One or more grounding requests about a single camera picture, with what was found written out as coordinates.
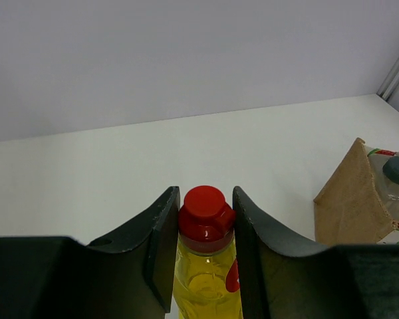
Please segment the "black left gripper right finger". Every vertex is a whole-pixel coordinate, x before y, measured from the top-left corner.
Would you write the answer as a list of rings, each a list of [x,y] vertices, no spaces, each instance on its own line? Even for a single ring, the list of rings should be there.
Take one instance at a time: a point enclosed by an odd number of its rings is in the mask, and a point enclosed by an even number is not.
[[[399,245],[314,242],[233,189],[245,318],[399,318]]]

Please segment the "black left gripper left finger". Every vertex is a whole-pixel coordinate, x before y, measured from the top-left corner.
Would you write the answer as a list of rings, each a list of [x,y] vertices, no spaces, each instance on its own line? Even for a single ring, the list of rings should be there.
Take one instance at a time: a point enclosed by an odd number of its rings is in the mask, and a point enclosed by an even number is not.
[[[171,308],[180,190],[83,245],[0,237],[0,318],[163,318]]]

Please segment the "yellow dish soap red cap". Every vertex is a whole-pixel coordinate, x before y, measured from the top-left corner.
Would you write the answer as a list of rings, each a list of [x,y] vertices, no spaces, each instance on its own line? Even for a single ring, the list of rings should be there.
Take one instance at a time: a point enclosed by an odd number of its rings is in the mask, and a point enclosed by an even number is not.
[[[215,187],[197,186],[184,197],[173,287],[180,318],[242,318],[235,217]]]

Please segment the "jute watermelon canvas bag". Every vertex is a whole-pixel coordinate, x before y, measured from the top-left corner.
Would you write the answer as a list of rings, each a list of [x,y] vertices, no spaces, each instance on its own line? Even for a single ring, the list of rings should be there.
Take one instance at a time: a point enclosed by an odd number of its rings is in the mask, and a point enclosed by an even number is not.
[[[367,146],[357,138],[314,199],[315,239],[326,245],[399,244],[399,222],[393,220],[377,193],[368,157],[399,156]]]

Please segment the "clear jar dark lid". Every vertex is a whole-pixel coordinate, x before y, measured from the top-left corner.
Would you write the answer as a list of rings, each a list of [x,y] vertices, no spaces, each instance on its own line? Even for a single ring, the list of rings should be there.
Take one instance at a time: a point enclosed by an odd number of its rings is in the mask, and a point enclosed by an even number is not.
[[[377,193],[393,220],[399,222],[399,156],[368,157]]]

